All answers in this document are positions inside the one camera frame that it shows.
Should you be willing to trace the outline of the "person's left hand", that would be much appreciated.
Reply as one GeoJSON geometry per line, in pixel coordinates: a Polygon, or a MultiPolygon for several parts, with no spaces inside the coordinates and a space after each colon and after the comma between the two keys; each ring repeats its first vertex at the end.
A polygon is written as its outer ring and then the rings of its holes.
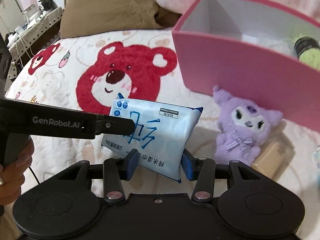
{"type": "Polygon", "coordinates": [[[1,166],[1,205],[11,204],[21,195],[24,172],[33,161],[33,153],[34,143],[30,138],[14,163],[5,168],[1,166]]]}

